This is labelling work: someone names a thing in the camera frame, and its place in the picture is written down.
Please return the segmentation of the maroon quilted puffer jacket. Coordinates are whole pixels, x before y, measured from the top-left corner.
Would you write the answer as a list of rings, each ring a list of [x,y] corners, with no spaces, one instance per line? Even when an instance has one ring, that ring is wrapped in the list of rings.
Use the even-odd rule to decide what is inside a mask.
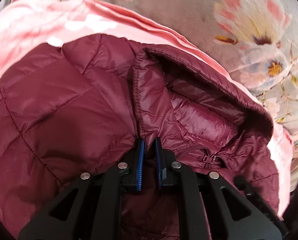
[[[272,133],[261,105],[174,47],[105,34],[44,43],[0,78],[0,221],[17,237],[75,178],[156,137],[195,172],[243,176],[277,211]]]

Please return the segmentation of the grey floral bedsheet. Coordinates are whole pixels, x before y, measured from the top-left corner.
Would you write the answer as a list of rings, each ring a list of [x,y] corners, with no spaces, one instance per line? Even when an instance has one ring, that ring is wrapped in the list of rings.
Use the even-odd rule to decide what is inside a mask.
[[[298,0],[103,0],[174,29],[220,63],[290,133],[298,183]]]

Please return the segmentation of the pink blanket with white bows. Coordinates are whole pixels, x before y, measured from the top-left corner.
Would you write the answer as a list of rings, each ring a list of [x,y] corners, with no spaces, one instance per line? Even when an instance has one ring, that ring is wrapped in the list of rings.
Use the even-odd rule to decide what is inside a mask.
[[[116,5],[92,0],[16,0],[0,13],[0,78],[16,62],[41,44],[60,48],[82,37],[105,34],[129,41],[171,46],[215,69],[254,102],[255,98],[214,59],[189,44],[176,32]],[[291,143],[281,125],[273,124],[267,145],[278,170],[281,215],[289,203],[289,166],[279,156],[291,156]]]

